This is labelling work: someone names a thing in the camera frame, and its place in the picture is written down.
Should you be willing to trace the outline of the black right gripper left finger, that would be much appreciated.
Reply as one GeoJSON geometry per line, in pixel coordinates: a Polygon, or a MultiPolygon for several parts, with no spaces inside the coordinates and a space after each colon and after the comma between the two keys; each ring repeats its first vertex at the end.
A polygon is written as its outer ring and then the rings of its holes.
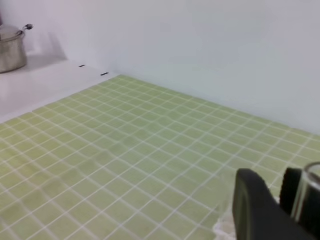
{"type": "Polygon", "coordinates": [[[237,240],[313,239],[281,209],[265,181],[251,169],[236,173],[232,214],[237,240]]]}

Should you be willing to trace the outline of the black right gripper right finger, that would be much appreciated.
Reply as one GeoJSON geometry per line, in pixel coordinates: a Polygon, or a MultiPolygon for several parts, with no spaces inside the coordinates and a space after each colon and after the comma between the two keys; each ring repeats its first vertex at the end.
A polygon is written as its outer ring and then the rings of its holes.
{"type": "Polygon", "coordinates": [[[304,168],[287,168],[283,176],[279,204],[291,218],[303,169],[304,168]]]}

